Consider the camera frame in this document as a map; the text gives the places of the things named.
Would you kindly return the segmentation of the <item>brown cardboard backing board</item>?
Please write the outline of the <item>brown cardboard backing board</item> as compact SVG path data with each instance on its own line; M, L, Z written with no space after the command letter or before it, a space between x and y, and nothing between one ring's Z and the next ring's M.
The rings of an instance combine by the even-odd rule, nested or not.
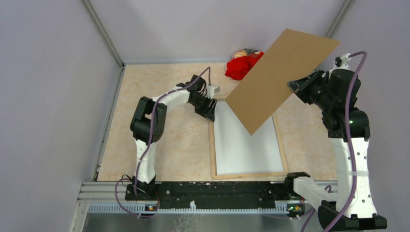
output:
M287 83L308 76L340 41L285 29L225 101L253 135L288 99Z

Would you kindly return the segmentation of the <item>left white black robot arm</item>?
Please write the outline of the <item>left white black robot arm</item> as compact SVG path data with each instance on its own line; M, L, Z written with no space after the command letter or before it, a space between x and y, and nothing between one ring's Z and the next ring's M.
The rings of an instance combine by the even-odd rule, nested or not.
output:
M160 96L143 96L139 100L130 130L137 149L134 192L142 199L149 200L155 194L155 150L163 136L167 114L181 105L191 104L196 114L214 122L218 102L214 95L219 91L219 86L208 84L202 77L193 75L189 82L179 83Z

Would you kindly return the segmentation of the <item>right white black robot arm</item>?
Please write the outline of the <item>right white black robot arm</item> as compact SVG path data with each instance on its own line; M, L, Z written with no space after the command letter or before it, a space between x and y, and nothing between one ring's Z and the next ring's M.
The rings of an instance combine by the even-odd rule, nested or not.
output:
M370 126L368 116L355 107L361 85L349 69L316 71L288 83L304 103L321 109L337 164L337 192L320 187L307 173L289 173L283 192L289 199L307 200L326 232L387 228L373 203L367 165Z

